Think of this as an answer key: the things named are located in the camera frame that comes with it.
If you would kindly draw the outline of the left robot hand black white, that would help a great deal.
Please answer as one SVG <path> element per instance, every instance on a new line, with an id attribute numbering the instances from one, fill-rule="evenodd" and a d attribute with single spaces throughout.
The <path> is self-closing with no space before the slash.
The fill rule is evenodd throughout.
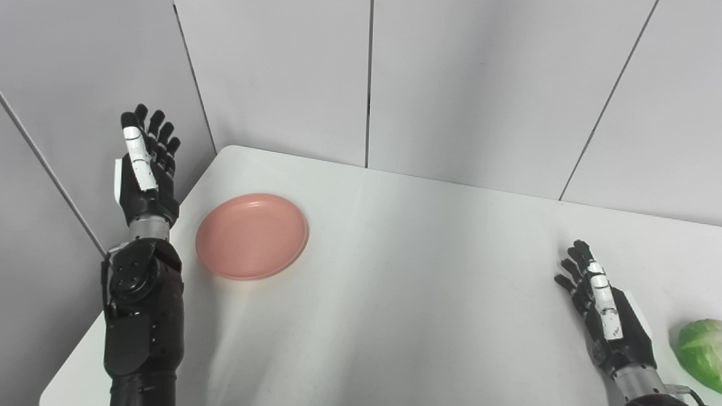
<path id="1" fill-rule="evenodd" d="M 179 217 L 175 197 L 175 155 L 181 140 L 160 109 L 143 103 L 121 114 L 126 154 L 115 162 L 115 198 L 127 224 L 144 217 L 160 218 L 172 227 Z"/>

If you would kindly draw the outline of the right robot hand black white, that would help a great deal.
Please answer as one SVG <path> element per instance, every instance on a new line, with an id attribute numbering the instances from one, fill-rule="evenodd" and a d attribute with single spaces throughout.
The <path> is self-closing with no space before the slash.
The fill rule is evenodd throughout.
<path id="1" fill-rule="evenodd" d="M 570 296 L 591 339 L 593 363 L 615 377 L 627 367 L 657 368 L 652 341 L 624 292 L 614 287 L 587 242 L 577 240 L 554 280 Z"/>

